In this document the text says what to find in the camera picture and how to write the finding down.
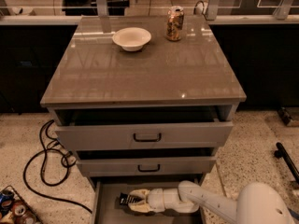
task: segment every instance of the cable on floor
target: cable on floor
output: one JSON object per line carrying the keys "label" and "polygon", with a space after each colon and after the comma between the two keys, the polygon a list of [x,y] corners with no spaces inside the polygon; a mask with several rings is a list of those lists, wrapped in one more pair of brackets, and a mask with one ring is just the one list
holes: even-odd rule
{"label": "cable on floor", "polygon": [[[59,143],[59,141],[58,141],[56,138],[51,137],[51,136],[49,135],[49,127],[50,127],[53,123],[54,123],[54,120],[50,120],[50,121],[48,121],[47,123],[45,123],[45,124],[42,126],[42,128],[40,129],[40,131],[39,131],[39,141],[40,141],[40,143],[41,143],[41,146],[43,147],[43,150],[40,151],[40,152],[38,152],[38,153],[36,153],[36,154],[35,154],[35,155],[34,155],[34,156],[27,162],[27,164],[25,165],[25,168],[24,168],[24,171],[23,171],[23,175],[22,175],[22,177],[23,177],[23,181],[24,181],[26,187],[27,187],[29,190],[31,190],[33,193],[35,193],[35,194],[37,194],[37,195],[39,195],[39,196],[41,196],[41,197],[48,198],[48,199],[55,200],[55,201],[59,201],[59,202],[72,203],[72,204],[74,204],[74,205],[78,205],[78,206],[84,208],[85,210],[87,210],[88,212],[92,213],[93,211],[92,211],[90,208],[88,208],[87,206],[83,205],[82,203],[77,203],[77,202],[74,202],[74,201],[71,201],[71,200],[67,200],[67,199],[62,199],[62,198],[52,197],[52,196],[43,194],[43,193],[41,193],[41,192],[38,192],[38,191],[36,191],[35,189],[33,189],[33,188],[29,185],[29,183],[28,183],[28,181],[27,181],[27,176],[26,176],[26,175],[27,175],[28,167],[29,167],[29,165],[31,164],[31,162],[32,162],[34,159],[36,159],[38,156],[40,156],[40,155],[44,155],[44,160],[43,160],[43,163],[42,163],[42,166],[41,166],[41,169],[40,169],[40,178],[41,178],[42,182],[43,182],[45,185],[50,186],[50,187],[58,186],[58,185],[64,183],[65,180],[69,177],[71,167],[73,167],[73,166],[76,164],[75,161],[73,161],[72,163],[69,163],[68,158],[69,158],[70,156],[72,156],[72,154],[71,154],[70,152],[67,152],[67,153],[65,154],[65,153],[63,153],[60,149],[56,148],[56,147],[58,147],[58,146],[62,147],[62,145]],[[44,141],[43,141],[43,134],[45,134],[45,135],[49,138],[49,140],[51,140],[51,141],[47,144],[47,146],[45,145],[45,143],[44,143]],[[64,177],[63,177],[60,181],[58,181],[57,183],[49,183],[49,182],[47,182],[46,179],[45,179],[45,173],[46,173],[46,166],[47,166],[48,154],[49,154],[50,152],[58,153],[58,154],[60,154],[60,155],[62,156],[62,158],[61,158],[61,164],[62,164],[62,166],[65,168],[65,175],[64,175]]]}

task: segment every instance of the cabinet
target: cabinet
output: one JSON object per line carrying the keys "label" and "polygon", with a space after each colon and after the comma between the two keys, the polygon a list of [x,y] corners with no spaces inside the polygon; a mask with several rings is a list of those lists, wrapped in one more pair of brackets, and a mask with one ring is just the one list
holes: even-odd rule
{"label": "cabinet", "polygon": [[[197,215],[132,215],[116,195],[201,183],[246,95],[204,19],[185,17],[179,42],[164,37],[166,17],[103,22],[81,20],[41,101],[96,190],[93,223],[194,223]],[[125,27],[147,29],[151,41],[122,50],[112,36]]]}

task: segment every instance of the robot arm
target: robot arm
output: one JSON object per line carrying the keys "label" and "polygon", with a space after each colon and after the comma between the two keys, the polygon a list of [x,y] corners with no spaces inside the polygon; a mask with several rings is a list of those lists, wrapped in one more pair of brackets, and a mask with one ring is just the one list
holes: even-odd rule
{"label": "robot arm", "polygon": [[137,212],[174,209],[179,213],[192,213],[202,206],[232,224],[294,224],[278,193],[263,183],[245,186],[237,202],[189,181],[182,181],[177,189],[134,190],[130,195],[143,199],[129,204]]}

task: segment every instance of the white bowl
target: white bowl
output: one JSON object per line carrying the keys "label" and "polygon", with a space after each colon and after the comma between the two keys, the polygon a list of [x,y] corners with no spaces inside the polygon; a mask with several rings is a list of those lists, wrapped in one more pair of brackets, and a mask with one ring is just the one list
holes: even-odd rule
{"label": "white bowl", "polygon": [[151,39],[151,34],[145,29],[138,27],[128,27],[119,30],[112,36],[115,44],[127,51],[137,51],[142,49]]}

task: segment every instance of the terrazzo floor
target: terrazzo floor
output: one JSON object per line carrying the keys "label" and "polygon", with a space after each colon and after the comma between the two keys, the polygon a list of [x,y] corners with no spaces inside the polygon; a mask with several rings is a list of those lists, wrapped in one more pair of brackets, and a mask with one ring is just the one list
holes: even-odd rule
{"label": "terrazzo floor", "polygon": [[[50,114],[0,114],[0,189],[11,185],[36,211],[43,223],[90,223],[91,215],[80,206],[45,199],[34,194],[23,182],[26,163],[42,150],[39,131],[50,120]],[[234,128],[224,147],[217,153],[217,164],[208,174],[203,188],[233,200],[248,183],[257,181],[270,185],[289,208],[299,213],[298,192],[294,178],[283,159],[274,158],[276,142],[281,142],[293,162],[299,163],[299,128],[286,127],[276,111],[239,111]],[[36,190],[58,198],[70,199],[93,209],[94,192],[76,166],[68,179],[58,187],[46,187],[39,170],[43,157],[29,166],[27,179]],[[50,154],[45,177],[56,182],[64,176],[60,157]],[[204,210],[206,223],[225,223]]]}

